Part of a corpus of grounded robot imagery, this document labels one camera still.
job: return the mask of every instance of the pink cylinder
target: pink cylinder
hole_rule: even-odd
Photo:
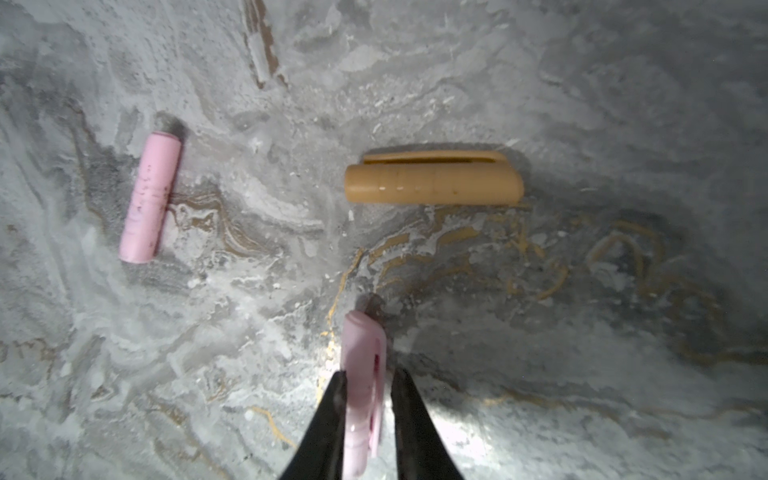
[[[120,239],[120,260],[146,263],[154,257],[180,152],[181,141],[174,135],[156,131],[147,139]]]

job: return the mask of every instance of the stone surface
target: stone surface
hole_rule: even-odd
[[[0,0],[0,58],[0,478],[275,478],[356,304],[466,478],[768,471],[763,2]],[[525,205],[345,201],[413,147]]]

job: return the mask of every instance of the pink cap with clip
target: pink cap with clip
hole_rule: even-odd
[[[144,144],[120,239],[120,260],[146,263],[154,257],[180,152],[181,141],[163,131],[151,134]]]
[[[346,314],[341,332],[346,370],[346,431],[342,478],[358,478],[379,452],[386,371],[386,334],[363,312]]]

